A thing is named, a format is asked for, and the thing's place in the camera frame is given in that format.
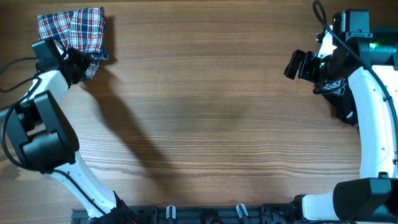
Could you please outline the black mesh shorts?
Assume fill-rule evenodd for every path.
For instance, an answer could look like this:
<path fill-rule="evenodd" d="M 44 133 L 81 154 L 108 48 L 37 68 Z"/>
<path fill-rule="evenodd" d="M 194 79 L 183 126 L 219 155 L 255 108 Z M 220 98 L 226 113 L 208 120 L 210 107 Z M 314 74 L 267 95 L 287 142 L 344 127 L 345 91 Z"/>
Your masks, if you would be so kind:
<path fill-rule="evenodd" d="M 380 27 L 371 33 L 373 36 L 370 38 L 353 37 L 346 44 L 368 65 L 388 66 L 397 70 L 397 29 Z M 342 46 L 336 46 L 333 53 L 324 59 L 328 64 L 328 77 L 347 81 L 343 95 L 328 94 L 324 97 L 335 107 L 338 119 L 354 125 L 358 122 L 358 115 L 353 94 L 348 87 L 348 77 L 363 64 Z"/>

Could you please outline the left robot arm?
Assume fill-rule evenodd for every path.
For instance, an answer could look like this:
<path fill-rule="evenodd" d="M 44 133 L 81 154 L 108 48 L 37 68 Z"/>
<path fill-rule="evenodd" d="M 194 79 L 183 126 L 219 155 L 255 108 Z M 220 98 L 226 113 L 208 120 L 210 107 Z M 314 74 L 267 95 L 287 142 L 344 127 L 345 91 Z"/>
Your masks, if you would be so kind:
<path fill-rule="evenodd" d="M 1 146 L 17 167 L 59 180 L 84 206 L 89 223 L 137 223 L 137 216 L 90 170 L 79 153 L 76 132 L 59 106 L 62 96 L 85 79 L 88 54 L 48 38 L 32 44 L 32 86 L 1 110 Z"/>

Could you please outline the plaid sleeveless shirt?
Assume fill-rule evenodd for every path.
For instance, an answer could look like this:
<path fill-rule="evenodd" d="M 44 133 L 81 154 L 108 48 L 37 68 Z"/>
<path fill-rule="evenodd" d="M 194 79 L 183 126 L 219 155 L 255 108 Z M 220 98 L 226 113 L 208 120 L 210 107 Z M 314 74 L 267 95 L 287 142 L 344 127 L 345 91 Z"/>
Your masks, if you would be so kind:
<path fill-rule="evenodd" d="M 103 47 L 106 25 L 103 6 L 38 15 L 37 24 L 39 39 L 54 38 L 65 48 L 74 48 L 90 56 L 85 73 L 89 79 L 95 76 L 100 61 L 109 57 Z"/>

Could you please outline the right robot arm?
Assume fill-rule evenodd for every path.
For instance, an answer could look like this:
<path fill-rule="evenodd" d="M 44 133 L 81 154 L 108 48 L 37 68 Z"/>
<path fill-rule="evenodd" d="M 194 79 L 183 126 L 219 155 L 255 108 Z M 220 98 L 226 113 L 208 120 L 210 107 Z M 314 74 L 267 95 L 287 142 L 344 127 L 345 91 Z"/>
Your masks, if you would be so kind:
<path fill-rule="evenodd" d="M 360 177 L 332 192 L 298 195 L 284 216 L 293 223 L 397 222 L 397 29 L 372 29 L 369 12 L 347 9 L 331 26 L 319 2 L 313 11 L 323 25 L 318 52 L 296 50 L 284 75 L 314 84 L 345 123 L 357 125 Z"/>

